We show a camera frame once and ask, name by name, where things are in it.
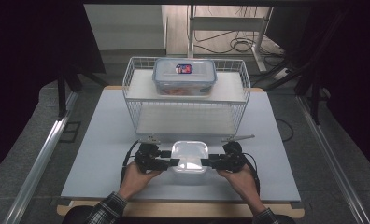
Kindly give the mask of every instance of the purple label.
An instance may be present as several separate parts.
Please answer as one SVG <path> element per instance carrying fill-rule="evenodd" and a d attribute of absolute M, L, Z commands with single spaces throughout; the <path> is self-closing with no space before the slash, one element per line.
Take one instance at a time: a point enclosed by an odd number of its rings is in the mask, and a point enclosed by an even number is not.
<path fill-rule="evenodd" d="M 178 74 L 190 74 L 193 71 L 193 67 L 190 64 L 177 64 L 176 72 Z"/>

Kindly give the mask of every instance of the gray carpet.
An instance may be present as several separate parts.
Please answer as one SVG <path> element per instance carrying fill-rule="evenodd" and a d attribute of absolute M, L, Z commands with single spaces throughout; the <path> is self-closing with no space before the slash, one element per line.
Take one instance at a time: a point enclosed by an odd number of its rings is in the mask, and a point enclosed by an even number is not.
<path fill-rule="evenodd" d="M 111 85 L 120 85 L 128 58 L 115 54 L 104 55 L 107 75 L 99 75 Z M 255 64 L 245 59 L 249 73 L 258 76 Z M 76 158 L 93 111 L 98 102 L 102 87 L 80 76 L 83 90 L 79 93 L 73 115 L 69 122 L 80 122 L 78 135 L 73 143 L 59 143 L 50 163 L 43 174 L 33 199 L 30 201 L 21 223 L 61 223 L 57 215 L 61 190 Z M 356 223 L 347 201 L 336 184 L 334 176 L 325 160 L 319 145 L 310 131 L 301 108 L 293 95 L 292 84 L 288 83 L 268 92 L 277 119 L 283 119 L 293 128 L 293 138 L 284 143 L 299 189 L 305 216 L 296 223 Z M 52 124 L 57 119 L 57 90 L 51 83 L 41 90 L 39 105 L 21 136 L 0 166 L 0 223 L 7 215 L 25 177 L 31 169 L 39 150 L 48 136 Z M 320 122 L 334 153 L 340 160 L 349 180 L 359 194 L 370 217 L 370 164 L 362 152 L 354 145 L 346 132 L 320 103 Z M 291 137 L 291 129 L 282 121 L 277 121 L 283 139 Z M 62 136 L 63 140 L 71 134 Z"/>

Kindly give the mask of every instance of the white plastic container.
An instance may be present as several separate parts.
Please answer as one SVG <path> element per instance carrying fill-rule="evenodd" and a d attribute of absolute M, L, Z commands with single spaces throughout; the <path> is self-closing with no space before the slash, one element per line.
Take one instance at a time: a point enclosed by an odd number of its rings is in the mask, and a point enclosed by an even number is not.
<path fill-rule="evenodd" d="M 204 179 L 206 166 L 202 166 L 200 159 L 208 159 L 208 147 L 204 142 L 177 141 L 171 151 L 172 159 L 180 159 L 178 166 L 172 169 L 176 180 L 181 184 L 198 184 Z"/>
<path fill-rule="evenodd" d="M 160 58 L 152 79 L 163 96 L 208 96 L 217 73 L 214 61 L 209 59 Z"/>

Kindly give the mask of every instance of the person's arm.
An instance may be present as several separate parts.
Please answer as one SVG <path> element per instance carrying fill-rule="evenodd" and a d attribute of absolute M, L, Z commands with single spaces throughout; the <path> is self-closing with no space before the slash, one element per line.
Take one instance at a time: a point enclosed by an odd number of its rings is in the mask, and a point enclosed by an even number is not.
<path fill-rule="evenodd" d="M 135 194 L 146 187 L 151 179 L 160 173 L 159 171 L 152 171 L 143 174 L 139 171 L 135 162 L 128 164 L 123 183 L 118 192 L 111 193 L 97 204 L 87 218 L 86 223 L 116 223 L 123 214 L 123 210 L 127 205 L 127 200 L 130 200 Z"/>
<path fill-rule="evenodd" d="M 251 170 L 244 165 L 242 170 L 237 173 L 228 171 L 217 171 L 220 176 L 225 177 L 232 185 L 234 190 L 246 202 L 253 214 L 253 224 L 278 224 L 273 212 L 266 208 L 258 195 L 254 178 Z"/>

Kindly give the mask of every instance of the container lid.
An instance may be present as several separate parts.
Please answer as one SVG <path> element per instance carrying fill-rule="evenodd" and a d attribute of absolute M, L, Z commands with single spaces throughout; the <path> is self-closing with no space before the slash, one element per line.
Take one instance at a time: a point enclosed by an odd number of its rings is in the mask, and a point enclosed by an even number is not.
<path fill-rule="evenodd" d="M 209 59 L 160 58 L 153 68 L 155 82 L 204 82 L 217 80 L 215 65 Z"/>
<path fill-rule="evenodd" d="M 206 167 L 200 159 L 208 158 L 206 143 L 199 141 L 177 141 L 171 151 L 172 159 L 180 159 L 178 166 L 173 167 L 176 173 L 203 174 Z"/>

